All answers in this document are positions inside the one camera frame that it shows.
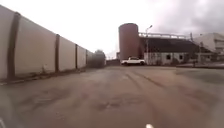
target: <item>road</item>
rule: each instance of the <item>road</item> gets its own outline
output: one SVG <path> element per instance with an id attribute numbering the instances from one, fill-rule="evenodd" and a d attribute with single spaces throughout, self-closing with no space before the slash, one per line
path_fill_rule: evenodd
<path id="1" fill-rule="evenodd" d="M 26 128 L 222 128 L 224 70 L 108 67 L 6 87 Z"/>

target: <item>car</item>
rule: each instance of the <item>car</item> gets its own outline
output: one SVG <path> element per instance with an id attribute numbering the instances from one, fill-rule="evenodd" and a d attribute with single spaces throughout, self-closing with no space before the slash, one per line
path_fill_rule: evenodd
<path id="1" fill-rule="evenodd" d="M 145 65 L 145 60 L 137 57 L 129 57 L 128 60 L 122 60 L 121 65 Z"/>

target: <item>cylindrical tower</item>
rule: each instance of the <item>cylindrical tower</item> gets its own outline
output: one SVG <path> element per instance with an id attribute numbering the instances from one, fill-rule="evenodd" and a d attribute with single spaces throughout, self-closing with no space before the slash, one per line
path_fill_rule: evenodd
<path id="1" fill-rule="evenodd" d="M 139 57 L 140 38 L 136 24 L 127 23 L 119 27 L 119 45 L 121 60 Z"/>

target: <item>street lamp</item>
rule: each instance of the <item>street lamp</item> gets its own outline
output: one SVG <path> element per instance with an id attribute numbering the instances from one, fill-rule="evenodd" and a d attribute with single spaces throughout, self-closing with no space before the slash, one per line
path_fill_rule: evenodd
<path id="1" fill-rule="evenodd" d="M 200 44 L 199 44 L 199 56 L 198 56 L 200 64 L 202 63 L 202 59 L 201 59 L 202 48 L 203 48 L 203 42 L 200 42 Z"/>
<path id="2" fill-rule="evenodd" d="M 146 28 L 145 33 L 146 33 L 146 53 L 147 53 L 147 64 L 149 64 L 149 43 L 148 43 L 148 30 L 152 28 L 152 25 L 150 27 Z"/>

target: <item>fence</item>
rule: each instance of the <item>fence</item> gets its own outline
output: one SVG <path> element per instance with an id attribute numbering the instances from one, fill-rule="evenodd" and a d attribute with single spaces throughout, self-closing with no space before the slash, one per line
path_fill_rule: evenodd
<path id="1" fill-rule="evenodd" d="M 168 39 L 189 39 L 190 38 L 185 35 L 162 34 L 162 33 L 143 33 L 143 32 L 139 32 L 139 36 L 145 37 L 145 38 L 168 38 Z"/>
<path id="2" fill-rule="evenodd" d="M 92 53 L 0 5 L 0 79 L 86 66 Z"/>

